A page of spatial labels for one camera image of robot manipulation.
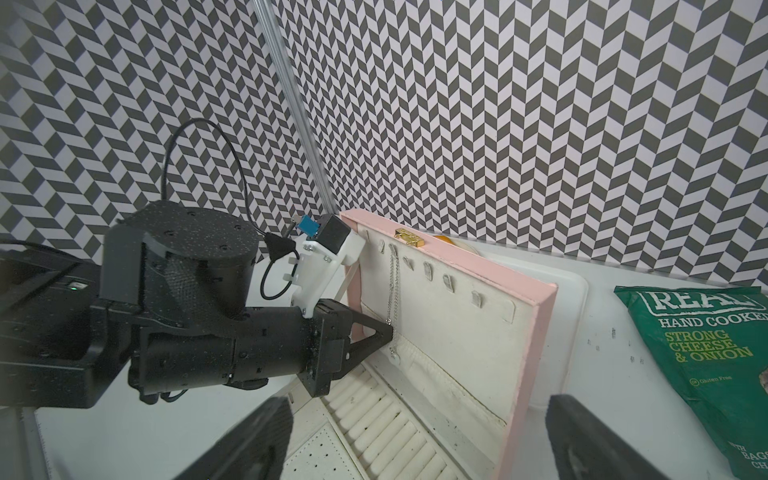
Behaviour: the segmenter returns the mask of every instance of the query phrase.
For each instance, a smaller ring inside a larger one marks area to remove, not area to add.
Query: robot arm
[[[50,253],[5,252],[42,270],[2,295],[0,405],[90,407],[128,359],[128,383],[149,404],[201,386],[257,389],[294,373],[311,396],[325,395],[331,380],[392,340],[391,326],[319,298],[363,244],[338,217],[323,217],[291,278],[301,287],[294,306],[264,308],[245,307],[257,232],[216,210],[148,204],[108,231],[101,271]],[[376,333],[351,343],[354,323]],[[80,350],[55,353],[74,337]],[[43,338],[53,348],[38,348]]]

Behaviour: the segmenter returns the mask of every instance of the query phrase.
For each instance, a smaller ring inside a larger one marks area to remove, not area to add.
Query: orange object
[[[435,238],[439,238],[440,240],[442,240],[442,241],[444,241],[446,243],[450,243],[451,245],[455,245],[455,243],[453,243],[453,240],[451,240],[450,238],[446,237],[445,235],[435,235]]]

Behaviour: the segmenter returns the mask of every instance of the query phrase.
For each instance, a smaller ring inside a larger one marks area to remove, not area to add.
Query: metal pole
[[[277,17],[273,10],[271,0],[253,0],[256,9],[256,18],[264,32],[266,46],[270,51],[272,63],[275,65],[277,77],[283,86],[283,93],[288,100],[288,108],[296,123],[296,132],[304,146],[306,160],[310,164],[310,171],[315,177],[315,183],[320,192],[320,200],[327,212],[337,214],[339,209],[333,199],[333,192],[328,183],[323,162],[320,160],[319,149],[315,143],[315,137],[310,128],[309,115],[304,109],[299,94],[299,85],[296,83],[296,77],[290,66],[288,51],[283,43],[283,36],[280,34],[280,27],[277,24]]]
[[[49,479],[35,409],[0,409],[0,445],[0,472],[5,472],[3,478]]]

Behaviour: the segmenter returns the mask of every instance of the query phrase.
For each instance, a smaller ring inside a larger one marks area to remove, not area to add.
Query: gluten free logo
[[[703,385],[704,383],[722,382],[723,380],[733,380],[732,376],[716,376],[711,379],[690,379],[688,383],[693,386]]]

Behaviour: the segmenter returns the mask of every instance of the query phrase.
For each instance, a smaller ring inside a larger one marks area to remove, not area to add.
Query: black cable
[[[33,250],[42,250],[44,252],[48,253],[56,253],[58,255],[63,255],[64,257],[71,257],[75,260],[82,261],[83,259],[76,257],[75,255],[72,255],[71,253],[64,252],[62,250],[59,250],[58,248],[49,247],[48,245],[41,245],[40,243],[35,242],[28,242],[27,240],[16,240],[15,238],[0,238],[0,244],[3,245],[22,245],[23,247],[31,248]]]
[[[179,399],[179,397],[181,397],[184,393],[187,393],[187,390],[188,389],[184,389],[184,390],[182,390],[181,392],[177,393],[174,396],[170,396],[170,392],[163,392],[163,393],[160,394],[160,398],[162,398],[163,400],[165,400],[168,403],[176,402]]]
[[[230,141],[229,137],[224,133],[223,130],[221,130],[221,127],[219,127],[218,124],[216,124],[211,120],[208,120],[207,118],[191,118],[185,121],[183,124],[181,124],[179,128],[176,129],[174,134],[170,136],[170,142],[168,142],[168,147],[165,149],[165,158],[163,160],[163,175],[160,178],[160,199],[167,200],[168,165],[170,165],[170,153],[174,150],[174,147],[176,146],[176,141],[179,139],[179,136],[184,132],[184,128],[197,122],[203,122],[205,124],[210,125],[214,130],[218,131],[221,134],[221,136],[224,137],[224,141],[227,142],[227,145],[229,146],[230,151],[232,152],[232,156],[235,158],[235,163],[237,164],[237,170],[240,172],[240,176],[243,178],[243,198],[245,200],[246,216],[248,217],[248,221],[250,222],[250,224],[253,225],[253,228],[255,228],[256,231],[259,232],[261,235],[264,235],[264,230],[261,230],[253,222],[253,218],[250,215],[250,207],[249,207],[250,192],[248,191],[248,182],[245,181],[245,173],[243,172],[243,163],[237,157],[237,153],[235,153],[234,146],[232,145],[232,142]]]
[[[299,259],[299,252],[294,250],[293,254],[296,255],[296,260],[298,260]],[[266,282],[266,276],[270,274],[270,270],[272,269],[272,264],[273,263],[274,263],[273,261],[270,261],[270,264],[267,265],[266,266],[266,270],[264,270],[264,275],[261,277],[261,286],[259,287],[259,293],[261,293],[261,298],[263,298],[265,300],[276,300],[276,299],[279,299],[281,296],[283,296],[285,294],[285,292],[288,291],[288,288],[293,284],[293,281],[289,280],[288,284],[285,286],[285,288],[283,288],[280,291],[280,293],[278,293],[277,295],[267,296],[264,293],[264,283]],[[291,276],[296,275],[296,268],[298,266],[299,266],[299,262],[297,261],[293,265],[293,271],[290,273]]]

